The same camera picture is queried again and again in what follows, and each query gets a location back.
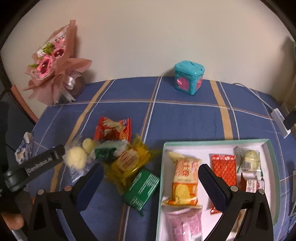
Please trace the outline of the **red snack packet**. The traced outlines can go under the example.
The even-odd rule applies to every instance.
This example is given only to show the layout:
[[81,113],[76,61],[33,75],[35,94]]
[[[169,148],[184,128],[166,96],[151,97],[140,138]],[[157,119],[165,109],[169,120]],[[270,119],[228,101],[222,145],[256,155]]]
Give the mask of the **red snack packet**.
[[114,121],[105,116],[101,116],[94,134],[95,140],[117,141],[132,139],[132,122],[130,118]]

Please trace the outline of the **blue white crumpled wrapper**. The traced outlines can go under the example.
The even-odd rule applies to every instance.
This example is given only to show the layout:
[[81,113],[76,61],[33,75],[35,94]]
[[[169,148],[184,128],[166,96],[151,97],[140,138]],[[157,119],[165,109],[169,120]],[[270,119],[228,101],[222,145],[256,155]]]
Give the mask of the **blue white crumpled wrapper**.
[[19,165],[31,158],[32,151],[33,151],[33,144],[34,144],[34,137],[32,133],[25,132],[21,144],[15,151],[15,159]]

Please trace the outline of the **smartphone on stand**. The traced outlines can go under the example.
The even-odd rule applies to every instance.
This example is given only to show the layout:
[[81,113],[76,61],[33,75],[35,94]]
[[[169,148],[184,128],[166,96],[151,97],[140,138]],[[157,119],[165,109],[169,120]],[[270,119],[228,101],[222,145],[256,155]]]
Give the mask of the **smartphone on stand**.
[[290,210],[290,216],[295,215],[295,202],[296,202],[296,171],[293,171],[292,207]]

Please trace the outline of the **clear bag of white balls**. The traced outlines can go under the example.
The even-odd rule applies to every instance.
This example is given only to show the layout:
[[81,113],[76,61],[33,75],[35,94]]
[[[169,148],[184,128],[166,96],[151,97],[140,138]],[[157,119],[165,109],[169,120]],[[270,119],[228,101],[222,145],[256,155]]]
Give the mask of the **clear bag of white balls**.
[[65,165],[69,168],[71,181],[74,183],[86,175],[95,160],[94,148],[100,145],[99,141],[83,138],[79,134],[70,144],[65,146],[63,156]]

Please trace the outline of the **green white small packet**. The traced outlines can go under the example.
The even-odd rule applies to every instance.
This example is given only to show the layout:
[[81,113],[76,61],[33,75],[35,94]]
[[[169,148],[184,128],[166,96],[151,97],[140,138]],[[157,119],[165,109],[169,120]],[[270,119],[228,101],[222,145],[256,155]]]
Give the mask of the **green white small packet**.
[[130,148],[131,144],[127,140],[105,141],[97,145],[92,150],[91,159],[97,159],[106,163],[112,163],[121,154]]

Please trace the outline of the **round cookie clear packet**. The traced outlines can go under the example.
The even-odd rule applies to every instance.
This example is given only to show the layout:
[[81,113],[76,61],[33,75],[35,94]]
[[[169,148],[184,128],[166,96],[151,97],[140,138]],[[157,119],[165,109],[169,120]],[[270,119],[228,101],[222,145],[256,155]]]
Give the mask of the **round cookie clear packet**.
[[235,154],[239,157],[239,165],[236,171],[237,174],[240,172],[253,173],[259,178],[263,178],[259,151],[236,147]]

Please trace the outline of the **red patterned wafer packet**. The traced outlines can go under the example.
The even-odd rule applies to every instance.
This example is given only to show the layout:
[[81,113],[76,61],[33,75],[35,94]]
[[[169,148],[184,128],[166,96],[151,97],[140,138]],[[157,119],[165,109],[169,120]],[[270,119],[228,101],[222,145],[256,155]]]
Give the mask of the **red patterned wafer packet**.
[[217,177],[221,177],[228,186],[236,186],[236,156],[211,154],[211,169]]

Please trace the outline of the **pink snack packet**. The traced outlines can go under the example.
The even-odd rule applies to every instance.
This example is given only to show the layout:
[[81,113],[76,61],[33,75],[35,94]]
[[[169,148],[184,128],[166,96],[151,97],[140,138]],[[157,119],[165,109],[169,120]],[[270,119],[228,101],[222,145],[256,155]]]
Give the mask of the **pink snack packet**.
[[166,212],[165,216],[170,226],[171,240],[203,240],[202,209],[185,208]]

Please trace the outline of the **teal-rimmed white tray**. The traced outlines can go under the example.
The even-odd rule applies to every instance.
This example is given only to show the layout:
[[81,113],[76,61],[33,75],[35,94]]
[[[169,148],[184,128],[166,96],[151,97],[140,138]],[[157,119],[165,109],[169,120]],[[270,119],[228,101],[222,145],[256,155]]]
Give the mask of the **teal-rimmed white tray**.
[[[173,240],[169,223],[165,217],[165,212],[182,208],[162,206],[163,200],[171,196],[171,185],[175,173],[175,167],[168,157],[167,152],[173,151],[184,156],[195,157],[200,159],[201,163],[208,164],[210,167],[212,167],[210,154],[236,155],[237,170],[240,164],[240,154],[237,148],[245,148],[259,152],[263,179],[265,181],[264,191],[269,204],[273,225],[277,224],[280,213],[280,180],[273,146],[269,139],[166,142],[163,147],[158,223],[155,240]],[[198,201],[199,204],[203,206],[201,224],[202,236],[203,240],[205,240],[218,222],[222,213],[210,214],[212,203],[200,181],[198,183]]]

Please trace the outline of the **yellow snack packet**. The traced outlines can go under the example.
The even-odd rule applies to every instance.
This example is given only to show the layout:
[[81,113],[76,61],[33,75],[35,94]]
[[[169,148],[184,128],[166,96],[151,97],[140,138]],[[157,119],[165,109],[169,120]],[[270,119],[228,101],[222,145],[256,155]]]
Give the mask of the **yellow snack packet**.
[[105,175],[116,186],[119,194],[123,195],[129,189],[140,169],[160,153],[160,150],[149,149],[137,135],[131,147],[124,151],[110,166],[106,166]]

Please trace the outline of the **green snack packet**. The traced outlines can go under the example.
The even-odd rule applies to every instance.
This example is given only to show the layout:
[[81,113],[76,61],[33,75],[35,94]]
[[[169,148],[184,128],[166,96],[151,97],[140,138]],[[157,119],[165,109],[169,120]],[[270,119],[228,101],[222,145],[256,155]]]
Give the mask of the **green snack packet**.
[[146,168],[142,168],[121,198],[123,202],[134,208],[140,216],[144,216],[143,207],[153,196],[158,185],[159,177]]

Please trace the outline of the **yellow orange bread packet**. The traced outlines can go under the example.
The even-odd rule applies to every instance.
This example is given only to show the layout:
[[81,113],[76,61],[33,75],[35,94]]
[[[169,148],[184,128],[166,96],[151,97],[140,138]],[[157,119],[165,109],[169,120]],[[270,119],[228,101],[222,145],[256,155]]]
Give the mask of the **yellow orange bread packet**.
[[201,209],[198,201],[198,169],[201,160],[166,151],[175,171],[171,184],[171,197],[162,201],[162,206]]

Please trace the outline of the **pink paper flower bouquet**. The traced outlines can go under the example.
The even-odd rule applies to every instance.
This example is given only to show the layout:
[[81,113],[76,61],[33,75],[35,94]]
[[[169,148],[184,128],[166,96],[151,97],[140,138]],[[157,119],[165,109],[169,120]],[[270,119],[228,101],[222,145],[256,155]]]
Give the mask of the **pink paper flower bouquet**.
[[27,66],[30,99],[50,106],[76,100],[85,87],[82,73],[90,68],[92,61],[74,57],[76,21],[53,32],[33,55],[34,63]]

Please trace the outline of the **white power strip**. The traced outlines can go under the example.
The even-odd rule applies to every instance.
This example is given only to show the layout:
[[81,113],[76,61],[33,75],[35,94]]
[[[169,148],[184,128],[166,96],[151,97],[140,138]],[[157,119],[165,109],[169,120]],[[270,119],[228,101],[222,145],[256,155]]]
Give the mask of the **white power strip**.
[[283,123],[284,120],[285,120],[285,118],[281,114],[280,110],[278,108],[275,108],[271,112],[271,117],[273,118],[273,120],[275,121],[276,125],[280,129],[280,132],[282,133],[283,138],[287,138],[287,136],[291,133],[291,130],[290,129],[288,130],[285,127],[285,124]]

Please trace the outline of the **black power adapter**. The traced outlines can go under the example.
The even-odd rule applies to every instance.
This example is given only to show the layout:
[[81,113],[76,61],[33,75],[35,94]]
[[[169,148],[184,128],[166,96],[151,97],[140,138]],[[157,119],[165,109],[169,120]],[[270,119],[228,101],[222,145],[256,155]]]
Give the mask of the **black power adapter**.
[[284,119],[283,124],[287,130],[290,130],[296,123],[296,110],[293,110],[289,115]]

